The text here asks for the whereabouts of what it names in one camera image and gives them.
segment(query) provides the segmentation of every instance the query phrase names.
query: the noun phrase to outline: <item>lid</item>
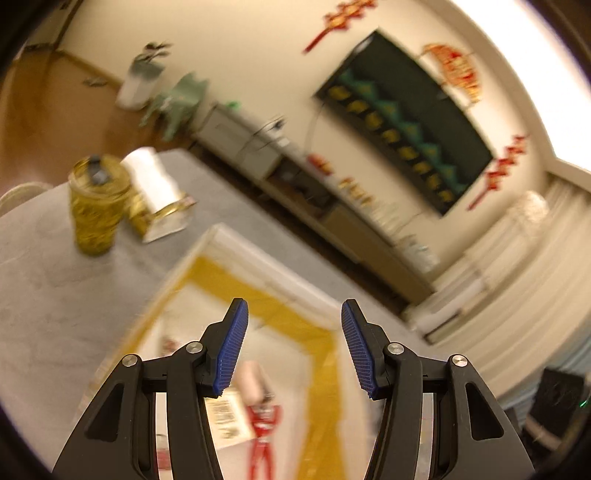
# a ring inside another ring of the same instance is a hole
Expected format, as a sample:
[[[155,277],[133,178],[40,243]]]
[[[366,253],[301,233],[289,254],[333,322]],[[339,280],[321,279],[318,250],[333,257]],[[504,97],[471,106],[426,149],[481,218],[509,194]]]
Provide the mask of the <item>lid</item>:
[[[73,189],[87,196],[119,196],[131,187],[131,178],[121,160],[111,155],[91,155],[74,165],[68,176]]]

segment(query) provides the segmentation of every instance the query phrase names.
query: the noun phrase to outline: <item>table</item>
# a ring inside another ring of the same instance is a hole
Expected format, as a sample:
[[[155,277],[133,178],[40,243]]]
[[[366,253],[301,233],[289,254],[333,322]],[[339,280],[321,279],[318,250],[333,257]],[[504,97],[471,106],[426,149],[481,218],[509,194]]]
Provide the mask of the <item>table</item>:
[[[437,356],[376,300],[183,150],[161,154],[197,200],[189,227],[142,244],[126,224],[108,254],[73,242],[67,185],[0,218],[0,401],[52,468],[76,408],[104,357],[210,226],[224,222],[338,301],[356,298],[370,322],[419,355]]]

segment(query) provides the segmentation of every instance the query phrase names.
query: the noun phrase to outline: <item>yellow cup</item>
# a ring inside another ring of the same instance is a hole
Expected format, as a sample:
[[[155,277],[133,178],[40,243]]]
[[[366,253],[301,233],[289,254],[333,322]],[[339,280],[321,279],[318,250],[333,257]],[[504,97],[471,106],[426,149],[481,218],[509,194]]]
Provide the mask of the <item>yellow cup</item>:
[[[131,188],[129,173],[110,155],[83,158],[68,176],[76,244],[87,255],[109,251]]]

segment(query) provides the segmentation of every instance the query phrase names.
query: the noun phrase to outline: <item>television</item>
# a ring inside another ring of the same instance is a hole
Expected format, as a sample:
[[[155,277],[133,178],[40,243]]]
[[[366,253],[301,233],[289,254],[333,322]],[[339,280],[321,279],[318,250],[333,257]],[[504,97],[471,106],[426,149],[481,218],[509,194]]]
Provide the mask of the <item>television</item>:
[[[441,215],[493,159],[455,101],[379,30],[353,49],[316,97],[399,169]]]

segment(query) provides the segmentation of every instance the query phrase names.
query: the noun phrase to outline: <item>wooden floor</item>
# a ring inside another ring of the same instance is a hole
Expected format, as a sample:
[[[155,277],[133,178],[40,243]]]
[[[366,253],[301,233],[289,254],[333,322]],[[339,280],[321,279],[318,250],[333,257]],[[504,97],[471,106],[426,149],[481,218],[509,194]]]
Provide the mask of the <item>wooden floor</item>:
[[[63,183],[75,162],[94,153],[124,157],[142,146],[158,151],[189,147],[183,137],[163,142],[153,125],[139,129],[143,113],[115,106],[117,85],[85,86],[82,82],[91,76],[70,58],[48,51],[25,52],[11,67],[0,86],[0,195],[25,181]],[[191,151],[391,312],[399,314],[407,305],[223,161],[199,147]]]
[[[25,52],[10,68],[0,86],[0,195],[25,181],[60,184],[90,154],[124,157],[142,146],[189,144],[162,142],[161,132],[138,129],[142,112],[117,108],[115,85],[83,85],[91,76],[49,51]]]

